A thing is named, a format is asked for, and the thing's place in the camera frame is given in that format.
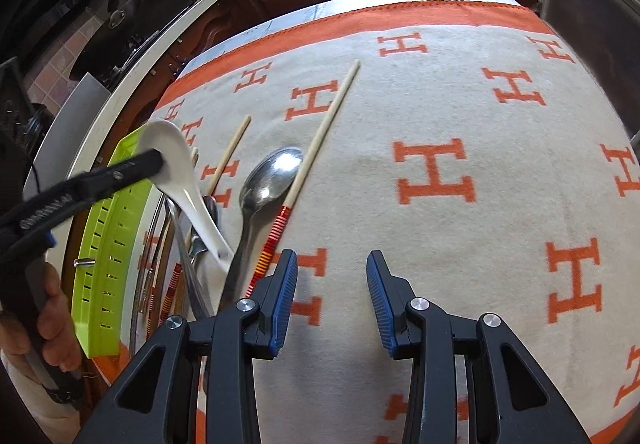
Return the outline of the person's left hand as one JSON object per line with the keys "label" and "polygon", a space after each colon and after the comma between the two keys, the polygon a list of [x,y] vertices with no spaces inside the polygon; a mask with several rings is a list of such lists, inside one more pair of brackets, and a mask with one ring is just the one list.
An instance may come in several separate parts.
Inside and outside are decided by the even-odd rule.
{"label": "person's left hand", "polygon": [[[72,316],[68,312],[67,297],[62,291],[60,276],[50,263],[44,265],[44,290],[47,292],[47,302],[37,321],[38,332],[44,339],[43,358],[62,372],[73,372],[81,365],[82,351]],[[2,312],[1,351],[21,374],[38,382],[32,366],[26,360],[31,347],[24,327],[14,316]]]}

